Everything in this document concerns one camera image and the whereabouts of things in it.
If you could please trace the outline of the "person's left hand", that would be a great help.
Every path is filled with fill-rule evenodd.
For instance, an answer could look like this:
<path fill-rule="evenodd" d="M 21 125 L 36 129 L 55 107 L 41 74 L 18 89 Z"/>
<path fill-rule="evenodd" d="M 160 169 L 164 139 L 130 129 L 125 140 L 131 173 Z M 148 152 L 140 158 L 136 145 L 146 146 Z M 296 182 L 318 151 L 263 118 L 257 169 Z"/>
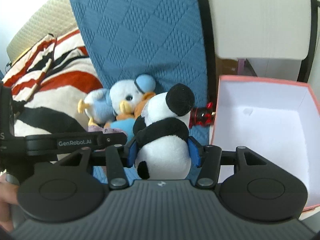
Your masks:
<path fill-rule="evenodd" d="M 0 182 L 0 220 L 1 228 L 6 231 L 12 231 L 14 226 L 12 222 L 10 205 L 17 205 L 17 191 L 19 186 L 6 181 L 6 173 L 1 175 Z"/>

